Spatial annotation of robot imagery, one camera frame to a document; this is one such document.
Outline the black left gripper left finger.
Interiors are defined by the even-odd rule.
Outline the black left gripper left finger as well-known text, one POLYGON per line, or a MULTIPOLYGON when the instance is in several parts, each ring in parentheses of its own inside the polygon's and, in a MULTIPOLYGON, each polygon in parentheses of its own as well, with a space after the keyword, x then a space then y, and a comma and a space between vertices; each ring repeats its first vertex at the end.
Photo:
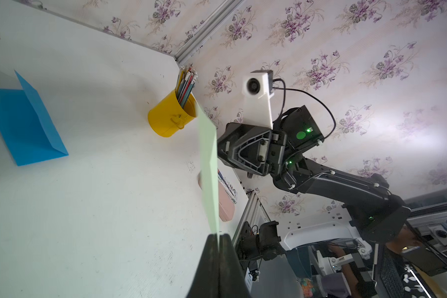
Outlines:
POLYGON ((219 297, 219 237, 207 237, 187 298, 219 297))

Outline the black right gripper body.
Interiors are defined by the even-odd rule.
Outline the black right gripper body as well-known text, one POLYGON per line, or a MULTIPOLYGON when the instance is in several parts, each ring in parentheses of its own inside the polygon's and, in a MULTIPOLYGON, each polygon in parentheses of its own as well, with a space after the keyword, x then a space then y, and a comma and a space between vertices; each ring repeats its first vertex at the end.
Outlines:
POLYGON ((285 132, 280 130, 271 131, 266 163, 268 164, 268 173, 272 176, 281 172, 287 139, 288 136, 285 132))

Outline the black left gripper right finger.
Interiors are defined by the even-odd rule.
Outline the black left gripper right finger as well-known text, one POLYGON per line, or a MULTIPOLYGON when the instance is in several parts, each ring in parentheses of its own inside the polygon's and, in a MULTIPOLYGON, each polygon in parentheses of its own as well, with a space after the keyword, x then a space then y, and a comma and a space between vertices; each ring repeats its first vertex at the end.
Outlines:
POLYGON ((219 298, 251 298, 228 234, 219 236, 219 298))

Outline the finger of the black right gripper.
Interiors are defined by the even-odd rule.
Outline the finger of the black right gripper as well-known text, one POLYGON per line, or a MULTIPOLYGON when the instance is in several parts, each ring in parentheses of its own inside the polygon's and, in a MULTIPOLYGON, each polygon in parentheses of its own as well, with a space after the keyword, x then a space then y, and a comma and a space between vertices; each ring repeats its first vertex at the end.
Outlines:
POLYGON ((227 166, 252 175, 269 174, 267 163, 273 131, 266 127, 228 123, 217 140, 217 156, 227 166))

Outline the green paper sheet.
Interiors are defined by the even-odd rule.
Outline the green paper sheet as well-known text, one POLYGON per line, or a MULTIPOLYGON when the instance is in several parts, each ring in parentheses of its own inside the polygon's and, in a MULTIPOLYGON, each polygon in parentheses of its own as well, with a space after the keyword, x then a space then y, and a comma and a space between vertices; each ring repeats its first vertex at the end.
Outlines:
POLYGON ((219 182, 217 157, 217 130, 195 100, 199 135, 201 202, 206 213, 211 234, 220 232, 219 182))

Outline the blue square paper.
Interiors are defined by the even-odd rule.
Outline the blue square paper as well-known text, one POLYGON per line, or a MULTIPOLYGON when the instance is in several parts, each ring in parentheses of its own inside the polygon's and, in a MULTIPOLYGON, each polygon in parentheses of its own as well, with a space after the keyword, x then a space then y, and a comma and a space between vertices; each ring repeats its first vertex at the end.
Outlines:
POLYGON ((16 76, 21 89, 0 89, 0 134, 16 165, 68 156, 38 91, 16 76))

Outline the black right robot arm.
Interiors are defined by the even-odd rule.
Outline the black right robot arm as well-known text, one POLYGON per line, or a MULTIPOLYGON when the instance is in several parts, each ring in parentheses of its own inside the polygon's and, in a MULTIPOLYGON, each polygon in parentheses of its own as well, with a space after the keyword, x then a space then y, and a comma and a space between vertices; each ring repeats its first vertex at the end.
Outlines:
POLYGON ((386 243, 401 231, 410 215, 404 201, 388 190, 378 174, 369 178, 335 170, 304 157, 324 138, 305 106, 284 112, 273 128, 227 124, 217 141, 217 155, 227 166, 249 175, 267 176, 282 191, 314 194, 348 209, 351 225, 368 242, 386 243))

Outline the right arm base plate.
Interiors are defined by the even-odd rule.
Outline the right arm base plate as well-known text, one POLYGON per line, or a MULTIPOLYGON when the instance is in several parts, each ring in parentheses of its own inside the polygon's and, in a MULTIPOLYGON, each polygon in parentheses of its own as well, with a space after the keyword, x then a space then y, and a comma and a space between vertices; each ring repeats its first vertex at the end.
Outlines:
POLYGON ((244 222, 235 247, 240 261, 270 261, 286 251, 281 246, 277 221, 262 224, 257 232, 252 230, 248 222, 244 222))

